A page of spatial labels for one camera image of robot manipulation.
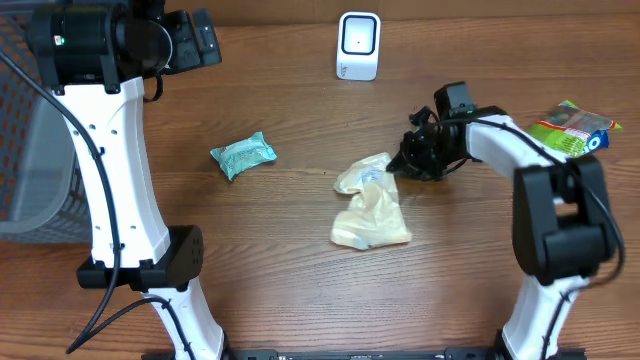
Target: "wooden tabletop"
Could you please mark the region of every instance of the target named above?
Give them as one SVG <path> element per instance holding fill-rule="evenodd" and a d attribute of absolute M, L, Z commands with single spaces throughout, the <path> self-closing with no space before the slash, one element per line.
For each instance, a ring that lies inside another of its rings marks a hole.
<path fill-rule="evenodd" d="M 561 344 L 586 347 L 590 359 L 640 358 L 640 16 L 385 22 L 373 82 L 336 79 L 335 25 L 217 33 L 224 62 L 165 77 L 163 98 L 145 105 L 145 136 L 165 221 L 204 232 L 200 278 L 234 347 L 491 345 L 522 272 L 510 184 L 486 164 L 440 183 L 398 180 L 414 233 L 407 245 L 361 252 L 329 241 L 349 201 L 333 190 L 337 175 L 364 157 L 395 154 L 407 115 L 465 80 L 478 104 L 504 108 L 523 127 L 570 99 L 625 128 L 598 157 L 627 267 L 616 283 L 581 295 Z M 256 131 L 278 160 L 230 183 L 209 150 Z M 77 285 L 88 254 L 88 245 L 0 244 L 0 358 L 135 359 L 171 349 L 148 307 L 64 355 L 103 294 Z M 107 313 L 139 298 L 118 289 Z"/>

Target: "wire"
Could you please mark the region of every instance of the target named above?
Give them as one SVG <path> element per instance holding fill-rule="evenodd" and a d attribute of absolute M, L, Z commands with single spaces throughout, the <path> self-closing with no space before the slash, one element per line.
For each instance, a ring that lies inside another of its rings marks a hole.
<path fill-rule="evenodd" d="M 126 308 L 120 310 L 115 315 L 112 315 L 109 319 L 100 324 L 97 328 L 93 329 L 96 325 L 100 316 L 104 312 L 104 309 L 107 307 L 111 296 L 113 295 L 113 291 L 115 290 L 118 283 L 118 275 L 120 273 L 120 236 L 118 232 L 118 223 L 116 221 L 116 210 L 115 204 L 113 202 L 113 194 L 111 192 L 111 186 L 109 185 L 109 179 L 107 177 L 107 172 L 104 167 L 104 163 L 102 162 L 101 155 L 102 153 L 98 150 L 95 143 L 91 139 L 91 136 L 87 132 L 87 130 L 82 126 L 80 121 L 67 109 L 60 101 L 58 101 L 55 97 L 53 97 L 49 92 L 47 92 L 40 84 L 38 84 L 35 80 L 33 80 L 29 75 L 27 75 L 22 69 L 16 65 L 2 50 L 0 50 L 0 59 L 4 61 L 7 66 L 13 70 L 18 77 L 20 77 L 24 82 L 26 82 L 29 86 L 31 86 L 40 96 L 42 96 L 45 100 L 47 100 L 53 107 L 55 107 L 62 115 L 73 125 L 78 134 L 82 137 L 82 140 L 87 144 L 89 148 L 89 152 L 91 153 L 91 157 L 96 164 L 96 168 L 98 170 L 98 175 L 100 176 L 100 182 L 102 183 L 102 189 L 104 191 L 104 196 L 106 198 L 107 203 L 107 212 L 109 214 L 109 222 L 111 225 L 111 236 L 113 237 L 113 271 L 111 273 L 111 280 L 109 281 L 109 285 L 107 286 L 107 290 L 105 291 L 104 296 L 102 297 L 102 301 L 100 301 L 100 305 L 96 309 L 95 313 L 84 327 L 80 335 L 73 341 L 73 343 L 67 348 L 66 353 L 71 354 L 73 351 L 78 349 L 82 344 L 87 342 L 89 339 L 98 334 L 102 329 L 107 327 L 113 321 L 118 319 L 120 316 L 126 314 L 128 311 L 142 305 L 151 302 L 159 302 L 162 303 L 162 307 L 166 308 L 171 315 L 171 319 L 173 320 L 176 330 L 178 331 L 178 335 L 180 336 L 180 340 L 185 346 L 185 351 L 189 353 L 189 358 L 191 360 L 195 360 L 195 355 L 191 350 L 189 343 L 186 340 L 184 332 L 182 331 L 182 327 L 180 325 L 180 320 L 178 319 L 175 311 L 169 304 L 169 302 L 160 297 L 146 298 L 140 301 L 137 301 Z"/>
<path fill-rule="evenodd" d="M 571 289 L 567 290 L 567 292 L 565 292 L 564 294 L 561 294 L 561 300 L 558 303 L 558 305 L 556 306 L 556 309 L 555 309 L 555 311 L 553 313 L 553 317 L 551 318 L 551 322 L 549 323 L 549 327 L 547 328 L 547 332 L 546 332 L 545 337 L 543 339 L 544 344 L 542 346 L 542 352 L 540 354 L 540 359 L 541 360 L 546 360 L 547 351 L 548 351 L 548 348 L 549 348 L 549 339 L 551 338 L 551 334 L 553 333 L 553 329 L 555 328 L 556 323 L 558 322 L 558 318 L 560 317 L 560 313 L 562 312 L 562 308 L 564 306 L 564 303 L 571 301 L 570 297 L 571 297 L 571 295 L 573 293 L 575 293 L 577 291 L 584 291 L 584 290 L 593 289 L 595 287 L 600 287 L 600 286 L 609 284 L 612 281 L 614 281 L 618 276 L 620 276 L 620 274 L 622 273 L 622 269 L 624 268 L 624 263 L 625 263 L 626 250 L 625 250 L 625 245 L 624 245 L 624 240 L 622 238 L 622 234 L 620 233 L 620 229 L 618 228 L 618 224 L 616 223 L 615 219 L 613 218 L 613 215 L 611 215 L 611 212 L 609 211 L 609 209 L 607 209 L 607 207 L 604 205 L 602 200 L 600 200 L 600 198 L 596 195 L 596 193 L 593 191 L 593 189 L 591 189 L 589 186 L 587 186 L 582 181 L 582 179 L 580 178 L 579 174 L 577 174 L 571 167 L 567 166 L 566 163 L 563 163 L 562 161 L 556 159 L 554 156 L 550 155 L 544 149 L 544 147 L 542 147 L 542 146 L 538 145 L 537 143 L 535 143 L 531 138 L 529 138 L 524 133 L 522 133 L 522 132 L 520 132 L 520 131 L 518 131 L 518 130 L 510 127 L 510 126 L 508 126 L 507 124 L 499 124 L 499 123 L 486 121 L 486 120 L 480 120 L 480 119 L 448 119 L 448 120 L 443 121 L 442 123 L 443 124 L 444 123 L 449 123 L 449 124 L 454 124 L 454 123 L 457 123 L 457 124 L 478 123 L 478 124 L 482 124 L 482 125 L 488 125 L 488 126 L 497 127 L 497 128 L 500 128 L 502 130 L 505 130 L 505 131 L 515 135 L 520 140 L 522 140 L 525 144 L 527 144 L 533 150 L 535 150 L 540 156 L 542 156 L 545 159 L 549 160 L 554 165 L 557 165 L 557 166 L 563 168 L 567 173 L 569 173 L 569 175 L 571 175 L 571 177 L 574 179 L 576 184 L 578 184 L 578 186 L 580 186 L 584 191 L 587 192 L 587 194 L 589 194 L 589 196 L 596 203 L 596 205 L 598 206 L 598 208 L 600 209 L 602 214 L 605 216 L 605 218 L 607 218 L 607 221 L 609 222 L 609 224 L 611 225 L 611 228 L 613 229 L 614 238 L 615 238 L 616 244 L 618 245 L 618 263 L 617 263 L 616 267 L 614 268 L 613 271 L 611 271 L 606 277 L 604 277 L 602 279 L 593 281 L 593 282 L 591 282 L 591 283 L 589 283 L 587 285 L 571 288 Z"/>
<path fill-rule="evenodd" d="M 118 311 L 117 313 L 111 315 L 107 320 L 105 320 L 104 322 L 102 322 L 102 324 L 96 326 L 93 330 L 91 330 L 91 332 L 89 332 L 89 334 L 85 337 L 84 341 L 79 344 L 78 346 L 81 346 L 82 344 L 84 344 L 85 342 L 89 341 L 91 338 L 93 338 L 94 336 L 98 335 L 98 333 L 100 333 L 102 330 L 104 330 L 104 328 L 106 328 L 107 326 L 111 325 L 112 322 L 118 320 L 122 315 L 125 315 L 126 313 L 128 313 L 129 311 L 137 308 L 138 306 L 144 305 L 144 304 L 149 304 L 152 302 L 158 302 L 162 304 L 162 308 L 166 309 L 167 311 L 169 311 L 169 315 L 171 316 L 171 319 L 173 320 L 173 323 L 175 324 L 176 327 L 176 331 L 178 332 L 178 336 L 180 337 L 180 341 L 182 341 L 182 344 L 184 345 L 184 351 L 186 351 L 189 354 L 189 358 L 191 360 L 195 360 L 195 354 L 193 353 L 193 349 L 191 348 L 191 344 L 189 342 L 187 342 L 187 338 L 184 335 L 184 332 L 182 330 L 182 326 L 180 325 L 180 321 L 178 320 L 178 315 L 176 315 L 175 311 L 173 310 L 173 307 L 171 307 L 171 303 L 161 297 L 149 297 L 149 298 L 145 298 L 145 299 L 140 299 L 130 305 L 128 305 L 127 307 L 123 308 L 122 310 Z"/>

